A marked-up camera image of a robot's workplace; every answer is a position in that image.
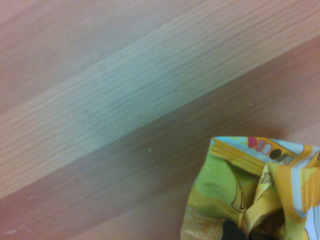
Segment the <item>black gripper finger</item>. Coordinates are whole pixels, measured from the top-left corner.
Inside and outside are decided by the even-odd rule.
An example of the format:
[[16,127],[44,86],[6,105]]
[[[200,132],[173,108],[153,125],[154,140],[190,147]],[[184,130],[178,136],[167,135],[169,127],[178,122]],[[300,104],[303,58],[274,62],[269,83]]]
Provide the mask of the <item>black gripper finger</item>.
[[245,233],[233,221],[225,221],[222,225],[222,240],[247,240]]

